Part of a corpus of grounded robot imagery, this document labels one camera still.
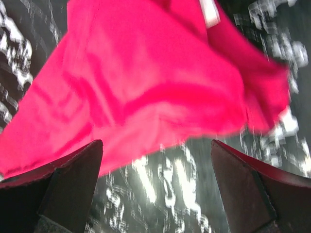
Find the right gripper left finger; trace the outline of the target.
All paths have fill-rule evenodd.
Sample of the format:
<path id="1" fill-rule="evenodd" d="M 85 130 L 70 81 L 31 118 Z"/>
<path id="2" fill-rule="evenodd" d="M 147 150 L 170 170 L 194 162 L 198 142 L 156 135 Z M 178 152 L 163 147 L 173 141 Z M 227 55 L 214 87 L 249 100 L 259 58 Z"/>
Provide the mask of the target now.
<path id="1" fill-rule="evenodd" d="M 103 156 L 95 140 L 0 183 L 2 233 L 82 233 Z"/>

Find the red t shirt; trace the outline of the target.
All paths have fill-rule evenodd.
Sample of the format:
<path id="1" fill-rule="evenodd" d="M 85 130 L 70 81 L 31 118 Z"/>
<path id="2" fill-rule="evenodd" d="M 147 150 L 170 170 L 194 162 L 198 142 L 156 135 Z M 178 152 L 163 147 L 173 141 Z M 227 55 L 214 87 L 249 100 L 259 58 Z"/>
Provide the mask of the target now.
<path id="1" fill-rule="evenodd" d="M 0 172 L 96 139 L 104 174 L 191 136 L 268 132 L 289 104 L 287 74 L 217 1 L 71 0 L 67 33 L 0 135 Z"/>

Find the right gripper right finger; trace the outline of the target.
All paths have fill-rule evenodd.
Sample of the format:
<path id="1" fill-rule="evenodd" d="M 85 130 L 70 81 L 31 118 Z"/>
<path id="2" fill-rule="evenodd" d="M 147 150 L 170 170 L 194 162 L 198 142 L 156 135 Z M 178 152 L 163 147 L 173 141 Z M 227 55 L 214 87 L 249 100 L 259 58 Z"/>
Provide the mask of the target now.
<path id="1" fill-rule="evenodd" d="M 219 141 L 211 161 L 232 233 L 309 233 L 311 180 Z"/>

